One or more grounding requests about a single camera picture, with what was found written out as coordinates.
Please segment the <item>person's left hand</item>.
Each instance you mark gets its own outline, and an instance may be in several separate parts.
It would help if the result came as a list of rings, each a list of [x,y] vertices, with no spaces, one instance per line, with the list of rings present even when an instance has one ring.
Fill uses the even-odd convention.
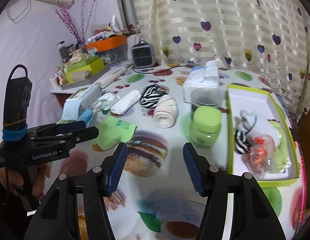
[[[32,187],[32,194],[35,197],[42,198],[44,196],[45,180],[50,178],[51,166],[49,164],[41,164],[38,168],[37,177]],[[0,167],[0,184],[6,190],[19,197],[16,191],[17,187],[24,185],[22,176],[11,168]]]

